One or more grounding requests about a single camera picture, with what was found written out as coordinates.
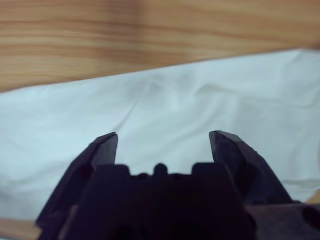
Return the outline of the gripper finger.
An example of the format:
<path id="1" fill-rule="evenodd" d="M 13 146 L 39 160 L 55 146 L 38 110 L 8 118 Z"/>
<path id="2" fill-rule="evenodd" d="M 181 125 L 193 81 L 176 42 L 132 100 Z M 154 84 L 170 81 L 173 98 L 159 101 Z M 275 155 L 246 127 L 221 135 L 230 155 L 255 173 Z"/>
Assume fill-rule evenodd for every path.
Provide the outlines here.
<path id="1" fill-rule="evenodd" d="M 118 135 L 102 135 L 91 142 L 69 165 L 35 221 L 40 228 L 39 240 L 57 240 L 71 210 L 76 206 L 96 168 L 113 165 Z"/>
<path id="2" fill-rule="evenodd" d="M 246 205 L 293 203 L 265 159 L 241 138 L 215 130 L 209 133 L 209 140 L 213 161 L 226 165 Z"/>

